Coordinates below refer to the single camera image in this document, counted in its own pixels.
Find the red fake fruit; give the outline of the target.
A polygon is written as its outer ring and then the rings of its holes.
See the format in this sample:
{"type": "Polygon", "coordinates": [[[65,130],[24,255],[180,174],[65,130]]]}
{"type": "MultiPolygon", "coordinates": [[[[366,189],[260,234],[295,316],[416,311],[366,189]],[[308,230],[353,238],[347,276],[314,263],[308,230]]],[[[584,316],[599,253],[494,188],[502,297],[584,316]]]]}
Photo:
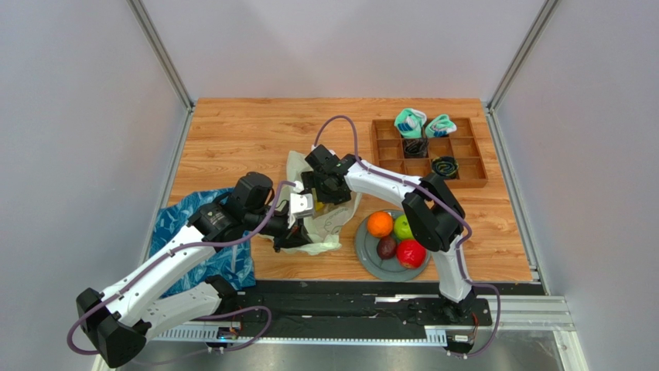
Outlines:
{"type": "Polygon", "coordinates": [[[427,250],[416,240],[403,240],[398,244],[396,258],[406,269],[420,268],[427,257],[427,250]]]}

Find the pale yellow plastic bag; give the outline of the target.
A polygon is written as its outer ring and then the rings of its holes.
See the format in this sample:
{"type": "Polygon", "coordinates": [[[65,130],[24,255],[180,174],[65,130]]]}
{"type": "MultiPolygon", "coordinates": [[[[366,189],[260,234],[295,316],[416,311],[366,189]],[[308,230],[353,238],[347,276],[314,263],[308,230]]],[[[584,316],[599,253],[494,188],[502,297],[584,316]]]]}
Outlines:
{"type": "MultiPolygon", "coordinates": [[[[278,184],[275,190],[275,199],[264,206],[263,212],[255,218],[255,225],[261,228],[259,233],[273,242],[271,237],[265,235],[265,225],[273,215],[289,217],[289,197],[294,181],[302,182],[305,191],[311,192],[314,201],[318,202],[316,201],[315,190],[312,188],[312,172],[323,175],[338,175],[347,184],[345,179],[347,170],[354,164],[355,158],[353,155],[340,158],[334,151],[322,145],[313,146],[312,151],[307,155],[302,155],[296,151],[289,152],[286,179],[278,184]]],[[[302,251],[310,255],[317,255],[341,248],[340,233],[343,227],[354,217],[361,200],[360,193],[351,191],[351,195],[352,199],[347,203],[340,205],[325,204],[321,212],[316,212],[314,216],[298,220],[298,226],[304,226],[307,229],[312,243],[284,250],[302,251]]]]}

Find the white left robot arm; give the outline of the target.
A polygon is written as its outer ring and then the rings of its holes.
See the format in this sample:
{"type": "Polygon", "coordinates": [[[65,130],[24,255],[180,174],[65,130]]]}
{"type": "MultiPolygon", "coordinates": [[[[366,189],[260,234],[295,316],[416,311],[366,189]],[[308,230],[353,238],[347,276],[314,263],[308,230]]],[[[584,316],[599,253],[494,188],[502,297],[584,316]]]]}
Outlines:
{"type": "Polygon", "coordinates": [[[274,186],[251,172],[229,192],[201,205],[169,242],[145,263],[101,291],[87,288],[76,298],[81,329],[93,349],[112,368],[131,362],[156,336],[230,307],[234,286],[216,275],[167,298],[163,294],[194,267],[249,241],[257,234],[287,242],[303,237],[302,218],[314,210],[312,193],[301,182],[274,186]]]}

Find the green fake apple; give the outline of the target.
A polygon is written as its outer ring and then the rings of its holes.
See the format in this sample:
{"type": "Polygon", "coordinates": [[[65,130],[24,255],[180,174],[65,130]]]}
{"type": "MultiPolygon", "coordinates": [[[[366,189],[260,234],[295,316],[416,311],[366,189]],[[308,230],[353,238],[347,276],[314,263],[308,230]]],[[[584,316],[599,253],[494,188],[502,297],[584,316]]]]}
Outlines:
{"type": "Polygon", "coordinates": [[[399,240],[412,240],[414,238],[413,232],[405,214],[398,216],[394,221],[394,235],[399,240]]]}

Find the dark red fake plum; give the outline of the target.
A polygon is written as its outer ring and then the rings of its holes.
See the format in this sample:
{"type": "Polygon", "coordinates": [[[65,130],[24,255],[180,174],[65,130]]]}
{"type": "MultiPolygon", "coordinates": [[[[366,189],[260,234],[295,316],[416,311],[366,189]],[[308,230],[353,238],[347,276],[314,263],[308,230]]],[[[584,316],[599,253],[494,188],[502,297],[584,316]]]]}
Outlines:
{"type": "Polygon", "coordinates": [[[396,256],[397,248],[397,240],[391,236],[386,236],[378,241],[376,252],[380,259],[389,260],[396,256]]]}

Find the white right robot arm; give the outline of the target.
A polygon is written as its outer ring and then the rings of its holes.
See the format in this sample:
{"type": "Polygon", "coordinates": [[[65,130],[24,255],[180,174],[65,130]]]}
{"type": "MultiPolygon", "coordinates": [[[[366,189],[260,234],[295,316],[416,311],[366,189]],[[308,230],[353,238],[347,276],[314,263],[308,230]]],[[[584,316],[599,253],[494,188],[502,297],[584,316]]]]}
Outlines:
{"type": "Polygon", "coordinates": [[[435,173],[402,175],[356,155],[339,158],[317,145],[305,158],[311,172],[302,177],[323,203],[341,204],[352,193],[368,194],[403,209],[414,239],[432,256],[439,275],[440,313],[450,323],[471,318],[474,283],[465,267],[463,243],[472,235],[465,212],[435,173]]]}

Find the orange fake orange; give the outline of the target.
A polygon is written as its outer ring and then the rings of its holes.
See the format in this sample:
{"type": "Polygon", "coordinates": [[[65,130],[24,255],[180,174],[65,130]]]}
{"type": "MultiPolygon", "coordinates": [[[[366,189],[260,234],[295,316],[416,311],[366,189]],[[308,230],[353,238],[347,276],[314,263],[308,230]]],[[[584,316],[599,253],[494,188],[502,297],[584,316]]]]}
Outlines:
{"type": "Polygon", "coordinates": [[[394,218],[385,211],[374,212],[367,218],[366,228],[373,237],[387,237],[393,232],[394,218]]]}

